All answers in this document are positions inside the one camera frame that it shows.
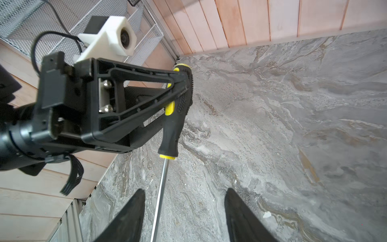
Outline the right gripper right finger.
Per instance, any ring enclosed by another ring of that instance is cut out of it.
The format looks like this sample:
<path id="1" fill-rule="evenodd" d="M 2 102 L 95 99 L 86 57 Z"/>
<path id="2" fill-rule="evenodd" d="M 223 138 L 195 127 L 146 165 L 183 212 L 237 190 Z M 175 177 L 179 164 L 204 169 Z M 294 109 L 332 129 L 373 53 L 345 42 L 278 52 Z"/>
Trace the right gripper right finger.
<path id="1" fill-rule="evenodd" d="M 225 215 L 231 242 L 276 242 L 237 192 L 228 188 L 225 199 Z"/>

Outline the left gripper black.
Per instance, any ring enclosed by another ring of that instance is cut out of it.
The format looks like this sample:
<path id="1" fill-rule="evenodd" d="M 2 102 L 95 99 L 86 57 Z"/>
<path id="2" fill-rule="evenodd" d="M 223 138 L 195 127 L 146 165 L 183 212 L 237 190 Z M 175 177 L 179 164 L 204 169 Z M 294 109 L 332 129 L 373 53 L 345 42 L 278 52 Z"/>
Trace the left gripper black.
<path id="1" fill-rule="evenodd" d="M 85 150 L 132 152 L 166 128 L 176 141 L 190 108 L 190 68 L 158 70 L 63 52 L 43 58 L 36 103 L 21 109 L 18 148 L 28 157 Z"/>

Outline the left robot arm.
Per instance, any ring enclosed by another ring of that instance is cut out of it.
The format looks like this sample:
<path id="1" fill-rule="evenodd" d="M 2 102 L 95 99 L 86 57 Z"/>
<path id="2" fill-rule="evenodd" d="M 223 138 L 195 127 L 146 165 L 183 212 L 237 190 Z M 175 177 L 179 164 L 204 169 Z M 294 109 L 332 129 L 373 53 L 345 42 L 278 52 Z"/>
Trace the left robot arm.
<path id="1" fill-rule="evenodd" d="M 159 154 L 178 156 L 178 141 L 192 105 L 191 68 L 149 69 L 103 58 L 73 66 L 64 53 L 43 60 L 37 101 L 10 105 L 18 83 L 1 100 L 1 170 L 36 176 L 44 164 L 85 150 L 128 153 L 163 133 Z"/>

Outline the black yellow screwdriver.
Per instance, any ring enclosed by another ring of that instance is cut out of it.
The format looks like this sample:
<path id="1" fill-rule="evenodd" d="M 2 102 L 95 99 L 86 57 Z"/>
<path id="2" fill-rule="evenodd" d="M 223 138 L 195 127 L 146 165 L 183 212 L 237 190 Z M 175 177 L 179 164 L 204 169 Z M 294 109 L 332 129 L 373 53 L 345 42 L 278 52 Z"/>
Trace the black yellow screwdriver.
<path id="1" fill-rule="evenodd" d="M 165 187 L 167 183 L 167 173 L 169 162 L 178 157 L 178 141 L 184 126 L 184 121 L 193 103 L 193 76 L 191 67 L 187 64 L 176 64 L 174 71 L 187 74 L 187 91 L 165 107 L 165 121 L 163 124 L 163 138 L 158 150 L 158 154 L 164 159 L 161 181 L 156 202 L 151 241 L 155 242 L 160 222 L 161 208 Z"/>

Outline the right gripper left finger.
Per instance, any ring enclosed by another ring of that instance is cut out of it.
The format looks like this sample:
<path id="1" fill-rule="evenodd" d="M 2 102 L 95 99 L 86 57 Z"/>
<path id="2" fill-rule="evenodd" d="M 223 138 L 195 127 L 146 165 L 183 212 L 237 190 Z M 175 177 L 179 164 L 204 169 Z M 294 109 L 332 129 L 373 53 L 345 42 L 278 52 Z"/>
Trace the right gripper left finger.
<path id="1" fill-rule="evenodd" d="M 145 215 L 145 191 L 138 189 L 95 242 L 139 242 Z"/>

